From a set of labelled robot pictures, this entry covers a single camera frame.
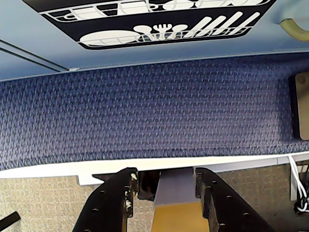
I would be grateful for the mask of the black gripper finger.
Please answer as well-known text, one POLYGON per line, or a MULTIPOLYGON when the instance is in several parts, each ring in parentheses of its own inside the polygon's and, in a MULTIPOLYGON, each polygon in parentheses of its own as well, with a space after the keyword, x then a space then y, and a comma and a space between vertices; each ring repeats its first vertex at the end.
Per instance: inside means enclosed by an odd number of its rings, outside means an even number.
POLYGON ((133 197, 139 192, 138 170, 94 174, 104 181, 88 197, 75 223, 76 232, 126 232, 133 217, 133 197))
POLYGON ((195 196, 211 232, 273 232, 274 229, 220 176, 195 169, 195 196))

